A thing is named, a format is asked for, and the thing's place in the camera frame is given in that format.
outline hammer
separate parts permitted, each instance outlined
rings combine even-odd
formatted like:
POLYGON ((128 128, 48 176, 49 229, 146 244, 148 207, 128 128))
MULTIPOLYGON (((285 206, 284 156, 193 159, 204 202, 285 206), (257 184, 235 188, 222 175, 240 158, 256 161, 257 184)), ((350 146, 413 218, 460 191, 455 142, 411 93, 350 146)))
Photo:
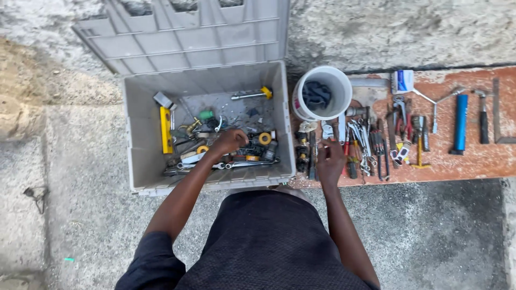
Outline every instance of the hammer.
POLYGON ((480 97, 480 144, 489 144, 486 96, 490 93, 482 90, 473 90, 472 92, 480 97))

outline yellow tape roll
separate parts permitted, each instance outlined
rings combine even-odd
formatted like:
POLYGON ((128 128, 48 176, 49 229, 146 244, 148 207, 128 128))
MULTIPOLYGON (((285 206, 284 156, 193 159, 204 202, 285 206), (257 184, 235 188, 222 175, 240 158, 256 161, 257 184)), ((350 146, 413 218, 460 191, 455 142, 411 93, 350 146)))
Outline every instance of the yellow tape roll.
POLYGON ((272 141, 272 137, 270 136, 269 133, 263 132, 260 134, 258 141, 262 145, 269 145, 269 143, 272 141))
POLYGON ((204 145, 203 146, 199 146, 199 147, 197 147, 197 154, 201 154, 202 152, 206 152, 206 151, 208 151, 208 149, 209 149, 208 146, 204 146, 204 145))

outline small gray box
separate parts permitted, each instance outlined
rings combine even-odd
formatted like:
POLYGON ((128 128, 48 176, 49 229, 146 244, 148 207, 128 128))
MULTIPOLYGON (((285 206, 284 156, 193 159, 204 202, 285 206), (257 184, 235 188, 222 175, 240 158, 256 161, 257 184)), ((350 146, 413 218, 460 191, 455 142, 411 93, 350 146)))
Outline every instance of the small gray box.
MULTIPOLYGON (((153 0, 152 15, 138 17, 130 16, 118 1, 105 4, 107 19, 79 21, 72 28, 112 72, 125 76, 122 90, 133 191, 167 195, 182 178, 163 176, 166 160, 159 106, 153 99, 158 92, 182 98, 194 114, 213 106, 225 107, 225 116, 236 117, 257 107, 264 123, 269 121, 276 129, 280 163, 215 170, 203 189, 275 185, 295 175, 286 68, 281 60, 289 1, 245 0, 241 6, 221 8, 217 0, 199 0, 198 11, 175 12, 168 0, 153 0), (235 92, 263 86, 272 88, 272 100, 230 99, 235 92)), ((176 122, 188 118, 179 106, 176 122)))

